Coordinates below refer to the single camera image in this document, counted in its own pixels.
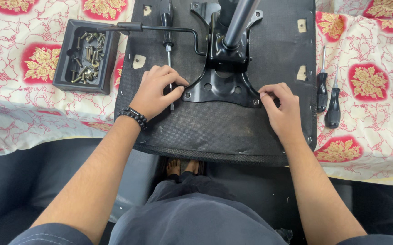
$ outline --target bolt hole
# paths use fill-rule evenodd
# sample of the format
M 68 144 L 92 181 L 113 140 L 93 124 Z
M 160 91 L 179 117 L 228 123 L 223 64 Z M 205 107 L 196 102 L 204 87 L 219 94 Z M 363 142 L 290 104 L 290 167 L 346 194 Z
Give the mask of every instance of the bolt hole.
M 234 92 L 237 93 L 237 94 L 240 94 L 242 92 L 242 88 L 237 86 L 237 87 L 234 88 Z
M 212 90 L 212 85 L 211 85 L 210 83 L 206 83 L 206 84 L 204 85 L 204 89 L 205 89 L 206 91 L 210 91 L 210 90 Z

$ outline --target dark floor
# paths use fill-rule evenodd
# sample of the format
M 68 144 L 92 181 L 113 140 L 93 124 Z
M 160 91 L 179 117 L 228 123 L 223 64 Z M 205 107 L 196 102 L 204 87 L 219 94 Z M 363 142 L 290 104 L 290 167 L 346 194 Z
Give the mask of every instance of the dark floor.
M 36 219 L 94 150 L 100 139 L 48 142 L 0 157 L 0 244 L 7 244 Z M 160 181 L 165 159 L 133 151 L 110 221 L 143 205 Z M 291 244 L 306 244 L 287 167 L 207 163 L 206 174 L 230 188 L 237 200 L 273 228 L 293 231 Z M 369 233 L 393 235 L 393 186 L 331 179 Z M 113 223 L 100 244 L 107 244 Z

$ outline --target black plastic tray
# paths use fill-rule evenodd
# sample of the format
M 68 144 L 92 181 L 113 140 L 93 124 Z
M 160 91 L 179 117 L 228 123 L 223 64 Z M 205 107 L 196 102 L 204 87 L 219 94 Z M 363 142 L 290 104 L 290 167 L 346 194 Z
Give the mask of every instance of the black plastic tray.
M 81 91 L 81 92 L 100 92 L 108 95 L 110 93 L 110 77 L 113 73 L 116 60 L 116 52 L 118 49 L 119 32 L 107 31 L 101 32 L 105 34 L 105 42 L 103 45 L 104 58 L 98 67 L 98 78 L 90 82 L 90 84 L 72 83 L 72 70 L 81 71 L 80 67 L 75 61 L 74 57 L 78 57 L 82 65 L 91 65 L 86 60 L 86 49 L 90 45 L 97 46 L 97 39 L 88 44 L 85 39 L 81 40 L 80 50 L 76 48 L 78 37 L 81 37 L 85 31 L 97 32 L 97 28 L 108 27 L 111 24 L 91 22 L 84 20 L 68 20 L 68 25 L 63 38 L 61 48 L 61 55 L 59 56 L 58 65 L 53 78 L 53 85 L 63 91 Z

